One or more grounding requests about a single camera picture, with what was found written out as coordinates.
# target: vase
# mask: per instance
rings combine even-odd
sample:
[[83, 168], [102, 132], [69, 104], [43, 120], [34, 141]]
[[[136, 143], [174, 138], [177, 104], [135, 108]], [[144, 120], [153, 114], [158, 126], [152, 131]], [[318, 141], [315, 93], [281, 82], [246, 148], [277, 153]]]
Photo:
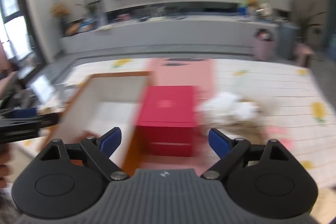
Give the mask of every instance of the vase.
[[61, 28], [61, 33], [63, 37], [66, 37], [66, 33], [67, 33], [67, 29], [68, 29], [68, 24], [67, 21], [65, 20], [65, 18], [60, 18], [59, 19], [59, 25]]

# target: green plant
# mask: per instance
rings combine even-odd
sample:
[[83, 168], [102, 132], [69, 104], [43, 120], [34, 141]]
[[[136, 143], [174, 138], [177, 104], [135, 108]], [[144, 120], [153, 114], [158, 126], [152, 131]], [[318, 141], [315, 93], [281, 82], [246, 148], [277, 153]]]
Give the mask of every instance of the green plant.
[[312, 23], [312, 20], [316, 16], [322, 15], [325, 12], [320, 12], [312, 15], [311, 12], [313, 11], [314, 7], [315, 3], [311, 3], [305, 12], [303, 12], [298, 8], [295, 8], [294, 6], [292, 7], [292, 19], [294, 20], [296, 25], [300, 28], [299, 37], [301, 37], [301, 42], [305, 44], [307, 42], [308, 31], [310, 30], [310, 28], [322, 26], [322, 24]]
[[77, 3], [75, 5], [85, 8], [90, 15], [94, 15], [97, 10], [97, 2], [99, 2], [99, 0], [83, 0], [83, 3]]

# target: metal screw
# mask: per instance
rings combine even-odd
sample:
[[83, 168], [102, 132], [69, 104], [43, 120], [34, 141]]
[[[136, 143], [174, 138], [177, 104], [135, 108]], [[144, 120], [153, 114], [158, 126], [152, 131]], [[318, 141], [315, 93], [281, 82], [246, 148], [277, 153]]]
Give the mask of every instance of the metal screw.
[[111, 174], [111, 179], [124, 180], [127, 178], [127, 174], [124, 171], [116, 171]]
[[217, 171], [207, 171], [203, 174], [206, 179], [217, 179], [219, 178], [219, 173]]

